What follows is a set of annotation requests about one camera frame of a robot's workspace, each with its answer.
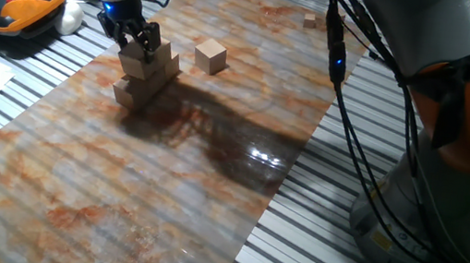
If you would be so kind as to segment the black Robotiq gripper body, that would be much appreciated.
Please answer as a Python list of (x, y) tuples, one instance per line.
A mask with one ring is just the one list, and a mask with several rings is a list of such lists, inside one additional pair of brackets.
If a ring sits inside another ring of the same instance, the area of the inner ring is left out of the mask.
[(119, 36), (124, 33), (133, 38), (139, 36), (145, 23), (140, 0), (104, 1), (102, 6), (97, 19), (106, 34)]

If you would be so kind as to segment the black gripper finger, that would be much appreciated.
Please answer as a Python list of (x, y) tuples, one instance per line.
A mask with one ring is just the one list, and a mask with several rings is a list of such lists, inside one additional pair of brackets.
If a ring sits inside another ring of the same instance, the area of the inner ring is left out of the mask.
[(146, 64), (153, 61), (155, 51), (158, 50), (161, 43), (161, 29), (160, 25), (156, 22), (146, 22), (140, 25), (139, 32), (135, 35), (134, 39), (140, 45), (144, 53), (144, 60)]
[(107, 17), (100, 17), (100, 24), (103, 26), (106, 36), (113, 39), (120, 49), (126, 48), (128, 39), (121, 23), (113, 22)]

